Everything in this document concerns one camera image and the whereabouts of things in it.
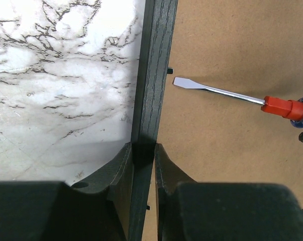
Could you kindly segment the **black picture frame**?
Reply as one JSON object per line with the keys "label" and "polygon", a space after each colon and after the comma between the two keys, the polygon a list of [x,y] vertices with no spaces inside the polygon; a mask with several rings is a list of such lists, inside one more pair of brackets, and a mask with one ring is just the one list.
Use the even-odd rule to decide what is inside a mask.
{"label": "black picture frame", "polygon": [[303,1],[137,1],[160,21],[151,92],[157,137],[170,160],[200,183],[286,186],[303,209],[303,132],[288,119],[233,98],[184,89],[175,77],[256,98],[303,97]]}

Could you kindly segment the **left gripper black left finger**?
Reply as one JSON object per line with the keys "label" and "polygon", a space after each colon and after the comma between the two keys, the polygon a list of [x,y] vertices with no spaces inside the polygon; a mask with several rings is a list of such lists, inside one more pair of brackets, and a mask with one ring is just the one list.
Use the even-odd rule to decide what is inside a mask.
{"label": "left gripper black left finger", "polygon": [[83,180],[1,181],[0,240],[127,240],[132,146]]}

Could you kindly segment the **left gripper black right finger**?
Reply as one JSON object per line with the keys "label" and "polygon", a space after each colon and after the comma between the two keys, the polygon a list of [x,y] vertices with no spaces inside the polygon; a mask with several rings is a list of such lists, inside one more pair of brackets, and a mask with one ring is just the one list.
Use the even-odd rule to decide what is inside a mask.
{"label": "left gripper black right finger", "polygon": [[284,185],[200,183],[155,148],[159,240],[303,240],[303,209]]}

